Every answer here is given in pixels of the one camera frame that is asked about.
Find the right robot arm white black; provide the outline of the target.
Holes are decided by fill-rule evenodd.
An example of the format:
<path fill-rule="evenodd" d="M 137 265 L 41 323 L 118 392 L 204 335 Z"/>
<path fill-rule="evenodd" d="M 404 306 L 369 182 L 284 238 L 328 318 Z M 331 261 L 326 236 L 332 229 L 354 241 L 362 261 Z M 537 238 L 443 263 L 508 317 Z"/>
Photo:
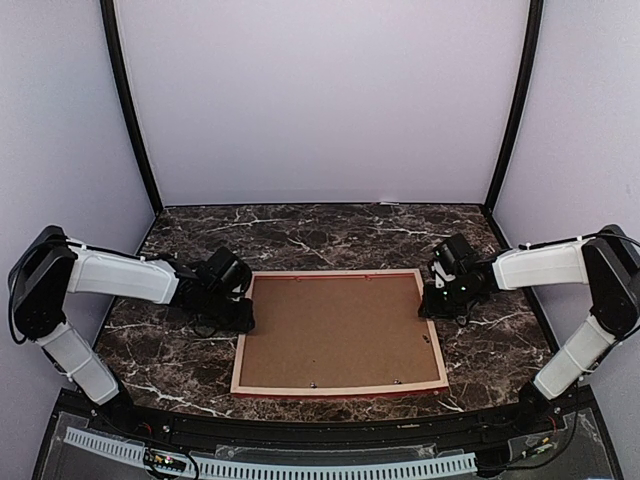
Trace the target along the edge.
<path fill-rule="evenodd" d="M 562 346 L 519 392 L 510 424 L 534 432 L 548 402 L 593 373 L 639 330 L 639 242 L 616 224 L 567 239 L 522 244 L 492 256 L 456 234 L 433 250 L 418 314 L 466 325 L 472 310 L 499 292 L 529 289 Z"/>

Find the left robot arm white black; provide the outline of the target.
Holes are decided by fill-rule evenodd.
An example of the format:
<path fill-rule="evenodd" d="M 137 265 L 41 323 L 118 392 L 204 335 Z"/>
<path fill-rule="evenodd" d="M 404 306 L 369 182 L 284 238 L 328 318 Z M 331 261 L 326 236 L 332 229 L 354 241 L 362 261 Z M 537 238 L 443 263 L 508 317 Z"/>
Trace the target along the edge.
<path fill-rule="evenodd" d="M 214 330 L 248 333 L 255 326 L 247 293 L 251 268 L 226 247 L 181 263 L 172 255 L 132 255 L 69 237 L 48 225 L 7 277 L 7 319 L 17 344 L 38 345 L 62 375 L 96 406 L 120 436 L 141 427 L 140 412 L 68 309 L 73 296 L 144 300 L 179 309 Z"/>

